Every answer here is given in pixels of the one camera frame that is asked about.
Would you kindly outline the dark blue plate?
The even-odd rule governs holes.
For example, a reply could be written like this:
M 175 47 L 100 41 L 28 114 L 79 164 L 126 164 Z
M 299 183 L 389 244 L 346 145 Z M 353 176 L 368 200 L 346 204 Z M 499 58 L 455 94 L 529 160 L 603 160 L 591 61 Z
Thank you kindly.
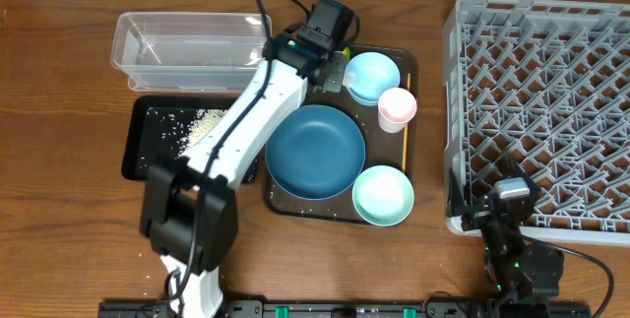
M 301 106 L 266 144 L 266 166 L 285 192 L 326 200 L 346 191 L 363 170 L 366 145 L 360 128 L 344 112 L 321 104 Z

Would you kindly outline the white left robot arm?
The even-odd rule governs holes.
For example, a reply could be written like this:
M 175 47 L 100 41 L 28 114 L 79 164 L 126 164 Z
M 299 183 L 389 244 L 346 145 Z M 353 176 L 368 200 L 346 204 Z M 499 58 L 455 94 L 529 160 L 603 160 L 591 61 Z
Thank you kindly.
M 305 24 L 268 36 L 250 83 L 209 134 L 180 157 L 158 156 L 149 166 L 140 232 L 168 270 L 161 315 L 216 315 L 218 267 L 238 232 L 235 195 L 245 172 L 359 25 L 349 7 L 319 0 Z

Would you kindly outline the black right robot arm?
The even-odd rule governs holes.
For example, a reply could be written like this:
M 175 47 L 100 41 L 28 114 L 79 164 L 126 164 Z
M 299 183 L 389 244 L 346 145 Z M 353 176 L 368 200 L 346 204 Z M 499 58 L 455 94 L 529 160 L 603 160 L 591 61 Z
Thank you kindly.
M 534 213 L 541 189 L 513 161 L 511 173 L 476 203 L 464 203 L 453 170 L 448 175 L 451 213 L 462 230 L 478 230 L 485 243 L 484 266 L 497 284 L 496 297 L 478 305 L 474 317 L 549 317 L 548 300 L 559 295 L 564 255 L 547 242 L 527 239 L 520 224 Z

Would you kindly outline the pile of white rice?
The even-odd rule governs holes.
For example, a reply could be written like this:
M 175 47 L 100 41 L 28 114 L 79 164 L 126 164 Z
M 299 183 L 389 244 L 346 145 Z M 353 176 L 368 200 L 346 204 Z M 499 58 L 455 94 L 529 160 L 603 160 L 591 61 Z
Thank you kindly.
M 180 123 L 183 135 L 179 139 L 179 153 L 196 145 L 210 133 L 226 114 L 224 109 L 198 109 L 193 113 L 191 121 Z

